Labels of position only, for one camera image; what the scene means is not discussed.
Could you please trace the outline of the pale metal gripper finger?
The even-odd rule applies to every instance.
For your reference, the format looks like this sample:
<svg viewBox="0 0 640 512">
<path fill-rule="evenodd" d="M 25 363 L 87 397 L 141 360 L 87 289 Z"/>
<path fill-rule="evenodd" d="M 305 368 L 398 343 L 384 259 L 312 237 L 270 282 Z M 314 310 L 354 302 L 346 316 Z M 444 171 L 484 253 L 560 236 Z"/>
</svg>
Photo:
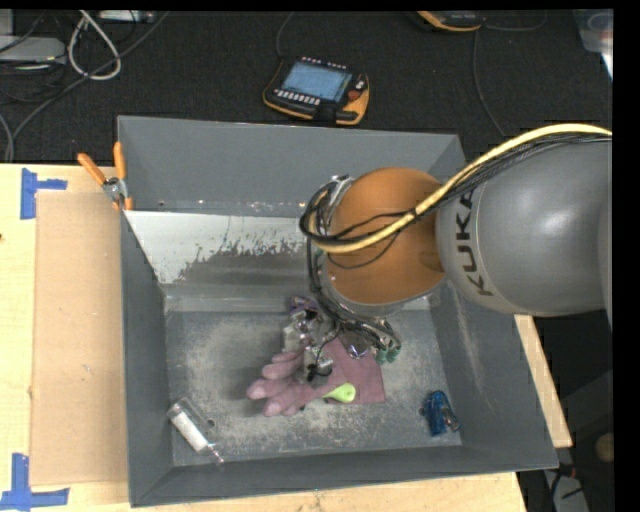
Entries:
<svg viewBox="0 0 640 512">
<path fill-rule="evenodd" d="M 297 352 L 306 346 L 306 334 L 296 323 L 290 323 L 282 328 L 282 352 Z"/>
<path fill-rule="evenodd" d="M 329 381 L 334 360 L 325 350 L 307 349 L 303 358 L 302 382 L 310 386 L 323 386 Z"/>
</svg>

